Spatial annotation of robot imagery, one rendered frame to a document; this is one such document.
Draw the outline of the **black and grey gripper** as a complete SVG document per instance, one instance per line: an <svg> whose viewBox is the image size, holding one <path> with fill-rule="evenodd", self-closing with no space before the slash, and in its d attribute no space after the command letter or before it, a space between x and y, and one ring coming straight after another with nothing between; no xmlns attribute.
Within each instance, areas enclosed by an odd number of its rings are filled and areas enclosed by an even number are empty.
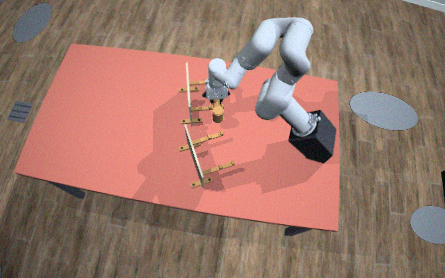
<svg viewBox="0 0 445 278"><path fill-rule="evenodd" d="M231 95L228 88L225 86L220 89L213 89L208 83L206 85L206 91L202 94L202 97L209 99L211 105L213 105L213 99L220 99L220 104L222 104L224 98Z"/></svg>

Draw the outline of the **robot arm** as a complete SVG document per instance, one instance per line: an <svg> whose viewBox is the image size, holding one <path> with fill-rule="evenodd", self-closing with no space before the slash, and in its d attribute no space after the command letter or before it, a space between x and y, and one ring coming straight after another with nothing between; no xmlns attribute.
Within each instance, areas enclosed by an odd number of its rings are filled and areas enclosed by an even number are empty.
<svg viewBox="0 0 445 278"><path fill-rule="evenodd" d="M263 83L255 112L264 120L272 120L280 115L292 127L295 136L305 137L314 130L320 117L306 113L292 95L296 83L310 68L305 51L312 34L313 27L304 18L264 20L228 69L221 59L210 61L209 76L205 83L209 83L213 89L223 86L236 89L247 70L255 69L273 51L279 37L283 37L279 52L284 62L272 77Z"/></svg>

